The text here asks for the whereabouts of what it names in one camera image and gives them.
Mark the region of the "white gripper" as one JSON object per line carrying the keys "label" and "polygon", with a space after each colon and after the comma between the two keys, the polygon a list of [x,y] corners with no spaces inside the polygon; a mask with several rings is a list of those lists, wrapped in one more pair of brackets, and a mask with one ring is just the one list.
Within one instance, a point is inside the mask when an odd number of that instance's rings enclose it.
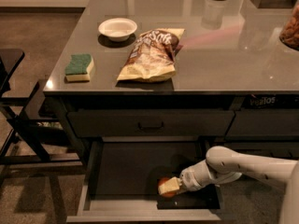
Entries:
{"label": "white gripper", "polygon": [[158,182],[159,194],[176,194],[180,190],[180,187],[185,191],[197,191],[203,189],[213,181],[211,172],[206,163],[197,163],[184,169],[180,173],[179,178],[164,177],[160,179]]}

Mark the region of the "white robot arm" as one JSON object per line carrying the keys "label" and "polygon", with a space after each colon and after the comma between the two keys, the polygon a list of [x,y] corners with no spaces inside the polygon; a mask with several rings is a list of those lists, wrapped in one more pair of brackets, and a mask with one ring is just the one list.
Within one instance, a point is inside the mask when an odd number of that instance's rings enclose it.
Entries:
{"label": "white robot arm", "polygon": [[158,193],[172,197],[214,184],[236,181],[247,175],[285,192],[278,224],[299,224],[299,161],[235,152],[227,147],[212,147],[203,161],[181,171],[179,177],[158,183]]}

